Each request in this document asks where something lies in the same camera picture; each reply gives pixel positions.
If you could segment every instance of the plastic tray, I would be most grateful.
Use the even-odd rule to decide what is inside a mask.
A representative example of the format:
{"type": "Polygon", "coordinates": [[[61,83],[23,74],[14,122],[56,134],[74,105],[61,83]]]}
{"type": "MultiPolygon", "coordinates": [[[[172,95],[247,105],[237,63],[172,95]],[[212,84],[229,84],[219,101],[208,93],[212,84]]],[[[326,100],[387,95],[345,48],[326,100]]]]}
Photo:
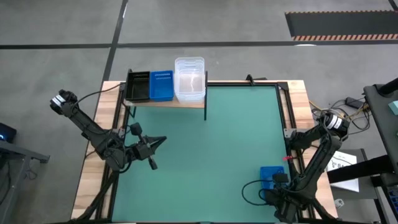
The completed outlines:
{"type": "Polygon", "coordinates": [[[171,101],[173,97],[173,71],[151,72],[149,78],[149,98],[154,101],[171,101]]]}
{"type": "Polygon", "coordinates": [[[149,100],[149,72],[132,72],[129,69],[126,83],[126,100],[149,100]]]}
{"type": "Polygon", "coordinates": [[[174,90],[179,101],[198,102],[205,99],[205,59],[181,57],[175,60],[174,90]]]}
{"type": "Polygon", "coordinates": [[[260,168],[260,179],[270,180],[270,182],[261,182],[263,189],[273,189],[274,183],[272,181],[272,175],[281,173],[284,174],[285,170],[282,166],[265,166],[260,168]]]}

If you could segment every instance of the wooden shelf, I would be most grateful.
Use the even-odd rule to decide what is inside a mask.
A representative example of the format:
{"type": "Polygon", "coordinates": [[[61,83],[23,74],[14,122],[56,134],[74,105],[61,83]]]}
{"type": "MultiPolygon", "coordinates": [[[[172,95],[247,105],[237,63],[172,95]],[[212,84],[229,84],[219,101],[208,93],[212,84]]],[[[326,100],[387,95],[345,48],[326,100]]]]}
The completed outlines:
{"type": "Polygon", "coordinates": [[[155,102],[155,101],[148,101],[148,102],[130,102],[124,100],[124,104],[126,106],[156,106],[156,107],[168,107],[168,108],[196,108],[196,109],[204,109],[205,102],[203,103],[180,103],[176,97],[172,101],[163,101],[163,102],[155,102]]]}

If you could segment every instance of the orange striped edge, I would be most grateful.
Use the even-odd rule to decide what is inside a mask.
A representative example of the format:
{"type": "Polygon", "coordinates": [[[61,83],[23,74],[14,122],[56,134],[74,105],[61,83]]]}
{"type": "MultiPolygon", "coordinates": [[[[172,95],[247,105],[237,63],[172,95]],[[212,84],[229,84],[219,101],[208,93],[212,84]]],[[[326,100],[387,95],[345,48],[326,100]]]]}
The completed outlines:
{"type": "Polygon", "coordinates": [[[285,14],[298,14],[298,13],[356,13],[356,12],[396,12],[394,10],[357,10],[357,11],[304,11],[304,12],[285,12],[285,14]]]}
{"type": "Polygon", "coordinates": [[[295,41],[323,40],[395,40],[398,34],[364,34],[364,35],[298,35],[292,37],[295,41]]]}

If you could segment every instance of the blue object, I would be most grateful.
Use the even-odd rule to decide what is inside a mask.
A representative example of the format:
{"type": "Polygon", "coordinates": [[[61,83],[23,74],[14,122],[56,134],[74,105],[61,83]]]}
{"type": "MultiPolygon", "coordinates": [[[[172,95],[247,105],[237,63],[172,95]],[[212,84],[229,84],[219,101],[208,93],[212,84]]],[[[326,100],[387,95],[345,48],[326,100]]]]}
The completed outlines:
{"type": "Polygon", "coordinates": [[[149,98],[154,101],[171,101],[173,97],[173,71],[150,72],[149,98]]]}
{"type": "Polygon", "coordinates": [[[398,115],[398,101],[393,101],[388,104],[394,115],[398,115]]]}
{"type": "Polygon", "coordinates": [[[396,186],[389,187],[387,190],[388,190],[388,193],[389,193],[388,194],[389,195],[389,200],[394,205],[394,207],[396,209],[395,212],[398,213],[398,203],[397,203],[398,202],[398,196],[397,196],[398,192],[397,192],[396,186]]]}
{"type": "Polygon", "coordinates": [[[281,173],[284,174],[285,170],[282,166],[265,166],[260,168],[260,179],[261,180],[270,180],[269,182],[261,182],[261,186],[263,189],[273,189],[274,183],[272,181],[272,175],[281,173]]]}

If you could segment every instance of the concrete floor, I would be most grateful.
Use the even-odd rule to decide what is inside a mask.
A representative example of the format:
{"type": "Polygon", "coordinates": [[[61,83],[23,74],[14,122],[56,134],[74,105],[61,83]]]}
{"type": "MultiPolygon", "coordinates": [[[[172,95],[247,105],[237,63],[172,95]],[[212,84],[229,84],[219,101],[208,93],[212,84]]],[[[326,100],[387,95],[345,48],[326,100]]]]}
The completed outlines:
{"type": "MultiPolygon", "coordinates": [[[[122,0],[0,1],[0,44],[111,43],[122,0]]],[[[130,0],[120,43],[291,40],[285,11],[376,10],[387,0],[130,0]]],[[[71,214],[87,141],[49,100],[59,89],[83,96],[100,89],[109,49],[0,50],[0,122],[16,128],[16,143],[50,154],[26,181],[13,223],[49,223],[71,214]]],[[[125,80],[127,69],[173,69],[174,60],[201,56],[210,80],[305,80],[308,97],[322,107],[362,88],[395,78],[398,45],[318,47],[214,47],[119,49],[110,80],[125,80]]],[[[81,107],[93,116],[98,97],[81,107]]],[[[365,148],[369,158],[385,149],[373,120],[366,132],[350,136],[345,149],[365,148]]],[[[338,211],[358,222],[378,220],[372,201],[350,202],[338,211]]],[[[394,217],[390,211],[390,220],[394,217]]]]}

